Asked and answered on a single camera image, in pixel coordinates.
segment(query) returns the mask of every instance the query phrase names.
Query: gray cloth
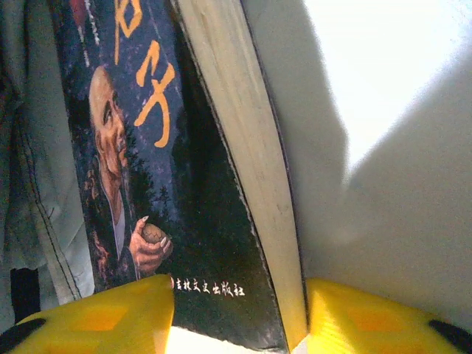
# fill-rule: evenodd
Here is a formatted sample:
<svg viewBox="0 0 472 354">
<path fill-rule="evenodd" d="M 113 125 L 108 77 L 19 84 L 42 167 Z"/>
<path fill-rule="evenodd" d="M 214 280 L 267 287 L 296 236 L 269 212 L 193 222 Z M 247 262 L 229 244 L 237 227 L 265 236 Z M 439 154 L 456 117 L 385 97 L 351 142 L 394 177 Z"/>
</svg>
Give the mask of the gray cloth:
<svg viewBox="0 0 472 354">
<path fill-rule="evenodd" d="M 42 308 L 94 286 L 46 0 L 0 4 L 1 332 L 13 324 L 12 268 L 39 268 Z"/>
</svg>

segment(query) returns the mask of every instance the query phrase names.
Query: white wall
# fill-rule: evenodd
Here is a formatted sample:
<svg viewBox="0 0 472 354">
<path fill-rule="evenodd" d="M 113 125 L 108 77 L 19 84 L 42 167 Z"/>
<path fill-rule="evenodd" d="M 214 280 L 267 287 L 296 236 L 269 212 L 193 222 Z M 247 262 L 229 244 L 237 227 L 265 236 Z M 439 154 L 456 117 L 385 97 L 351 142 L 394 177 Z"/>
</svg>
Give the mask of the white wall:
<svg viewBox="0 0 472 354">
<path fill-rule="evenodd" d="M 287 150 L 306 275 L 472 330 L 471 6 L 396 1 L 379 21 L 368 1 L 339 16 L 322 8 L 332 1 L 244 2 Z"/>
</svg>

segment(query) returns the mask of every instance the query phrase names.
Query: book cover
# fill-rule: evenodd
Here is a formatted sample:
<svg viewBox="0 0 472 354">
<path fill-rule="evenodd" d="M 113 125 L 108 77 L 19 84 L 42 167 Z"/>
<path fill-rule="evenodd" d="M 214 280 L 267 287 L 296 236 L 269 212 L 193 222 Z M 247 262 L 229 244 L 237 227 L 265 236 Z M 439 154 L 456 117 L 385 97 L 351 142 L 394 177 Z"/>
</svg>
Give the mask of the book cover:
<svg viewBox="0 0 472 354">
<path fill-rule="evenodd" d="M 257 230 L 170 7 L 49 4 L 95 292 L 171 274 L 175 326 L 286 350 Z"/>
</svg>

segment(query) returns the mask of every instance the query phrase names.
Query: man's hand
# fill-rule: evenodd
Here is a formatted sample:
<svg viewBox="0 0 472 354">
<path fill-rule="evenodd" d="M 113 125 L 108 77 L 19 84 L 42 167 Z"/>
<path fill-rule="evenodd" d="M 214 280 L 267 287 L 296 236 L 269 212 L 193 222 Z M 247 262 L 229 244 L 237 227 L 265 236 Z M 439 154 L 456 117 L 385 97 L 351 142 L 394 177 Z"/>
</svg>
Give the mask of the man's hand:
<svg viewBox="0 0 472 354">
<path fill-rule="evenodd" d="M 148 217 L 139 219 L 131 235 L 130 251 L 134 264 L 142 276 L 148 277 L 154 273 L 163 260 L 172 253 L 173 244 L 168 237 L 158 243 L 148 243 L 142 238 L 142 229 Z"/>
</svg>

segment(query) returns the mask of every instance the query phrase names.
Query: yellow plastic object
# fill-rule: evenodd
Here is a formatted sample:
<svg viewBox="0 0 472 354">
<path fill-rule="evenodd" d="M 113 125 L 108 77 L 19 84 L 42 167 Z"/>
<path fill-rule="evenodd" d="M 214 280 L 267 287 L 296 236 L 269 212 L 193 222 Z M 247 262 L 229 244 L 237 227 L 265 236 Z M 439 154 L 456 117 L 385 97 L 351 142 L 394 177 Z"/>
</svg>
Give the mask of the yellow plastic object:
<svg viewBox="0 0 472 354">
<path fill-rule="evenodd" d="M 25 318 L 46 324 L 11 353 L 165 353 L 173 312 L 170 277 L 156 275 Z"/>
<path fill-rule="evenodd" d="M 324 280 L 309 279 L 307 291 L 309 353 L 459 353 L 428 326 L 431 314 Z"/>
</svg>

